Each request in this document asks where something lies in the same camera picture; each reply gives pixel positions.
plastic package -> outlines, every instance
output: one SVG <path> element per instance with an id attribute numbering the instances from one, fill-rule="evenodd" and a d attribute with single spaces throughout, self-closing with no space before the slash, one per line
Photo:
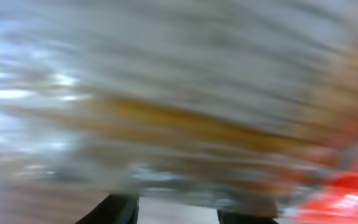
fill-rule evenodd
<path id="1" fill-rule="evenodd" d="M 0 0 L 0 179 L 274 216 L 356 141 L 358 1 Z"/>

